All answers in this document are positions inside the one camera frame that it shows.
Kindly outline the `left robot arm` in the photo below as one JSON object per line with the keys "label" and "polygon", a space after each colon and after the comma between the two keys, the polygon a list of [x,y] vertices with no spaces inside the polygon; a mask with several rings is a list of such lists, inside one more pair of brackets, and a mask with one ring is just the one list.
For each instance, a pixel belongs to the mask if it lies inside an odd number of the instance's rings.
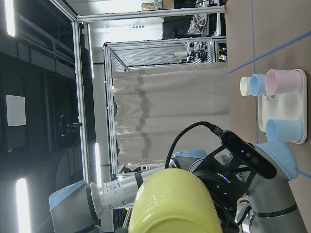
{"label": "left robot arm", "polygon": [[235,159],[223,166],[214,155],[192,171],[158,167],[97,185],[79,181],[49,197],[57,233],[101,233],[107,210],[133,206],[120,233],[305,233],[289,181],[298,176],[291,149],[282,142],[256,144],[276,168],[265,179]]}

